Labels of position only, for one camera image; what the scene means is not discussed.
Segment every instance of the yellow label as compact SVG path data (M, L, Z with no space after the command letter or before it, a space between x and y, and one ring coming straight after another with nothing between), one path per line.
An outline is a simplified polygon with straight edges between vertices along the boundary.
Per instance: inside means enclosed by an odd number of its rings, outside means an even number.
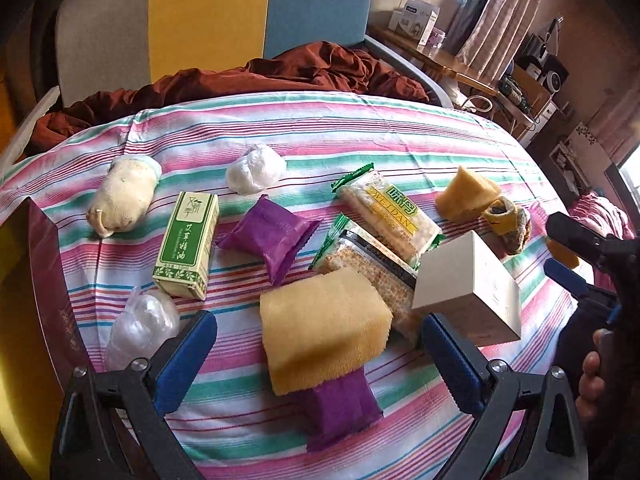
M365 191L371 195L382 208L383 217L391 224L400 224L411 236L415 235L417 227L412 222L411 216L418 207L409 200L395 186L390 186L384 193L374 187L366 187Z

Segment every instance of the white box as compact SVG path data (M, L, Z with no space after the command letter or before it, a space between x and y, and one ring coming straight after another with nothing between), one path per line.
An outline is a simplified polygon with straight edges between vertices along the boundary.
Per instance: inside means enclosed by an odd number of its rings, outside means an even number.
M440 8L422 0L408 0L404 4L398 27L418 42L416 50L422 52L438 19Z
M520 287L475 231L424 253L413 308L439 312L476 346L520 339Z

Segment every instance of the beige curtain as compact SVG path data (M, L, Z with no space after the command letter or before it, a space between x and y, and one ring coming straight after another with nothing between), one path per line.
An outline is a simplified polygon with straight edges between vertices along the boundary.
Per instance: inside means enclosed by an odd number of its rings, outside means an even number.
M499 79L524 39L540 0L489 0L458 59L482 78Z
M607 99L587 126L611 161L622 164L640 143L640 72Z

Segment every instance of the wooden table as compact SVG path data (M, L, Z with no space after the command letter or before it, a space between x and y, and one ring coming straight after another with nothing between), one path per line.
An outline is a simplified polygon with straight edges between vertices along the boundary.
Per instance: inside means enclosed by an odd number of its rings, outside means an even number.
M491 97L498 95L498 91L491 85L491 81L483 80L475 70L441 48L431 51L425 49L425 52L419 52L416 50L417 45L412 40L388 28L369 25L368 32L376 40L386 41L421 61L424 64L423 71L433 77L436 82L443 77L450 77Z

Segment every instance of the green and white box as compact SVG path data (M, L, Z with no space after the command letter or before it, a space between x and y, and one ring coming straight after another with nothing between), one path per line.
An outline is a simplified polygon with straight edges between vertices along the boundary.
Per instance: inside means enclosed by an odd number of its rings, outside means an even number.
M218 222L218 196L181 191L154 267L154 282L172 296L207 295L209 253Z

